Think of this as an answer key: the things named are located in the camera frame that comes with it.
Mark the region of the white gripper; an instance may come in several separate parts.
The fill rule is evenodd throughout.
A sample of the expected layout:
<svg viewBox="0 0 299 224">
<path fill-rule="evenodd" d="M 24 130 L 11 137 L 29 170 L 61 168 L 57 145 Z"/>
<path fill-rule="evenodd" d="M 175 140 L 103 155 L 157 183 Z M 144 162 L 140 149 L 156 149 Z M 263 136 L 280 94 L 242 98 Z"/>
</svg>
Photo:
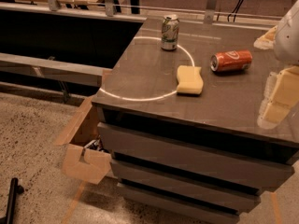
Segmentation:
<svg viewBox="0 0 299 224">
<path fill-rule="evenodd" d="M 255 40 L 257 49 L 272 49 L 284 63 L 299 64 L 299 0 L 279 21 Z M 271 72 L 266 80 L 263 100 L 257 118 L 263 129 L 274 129 L 299 102 L 299 67 L 290 66 L 279 73 Z"/>
</svg>

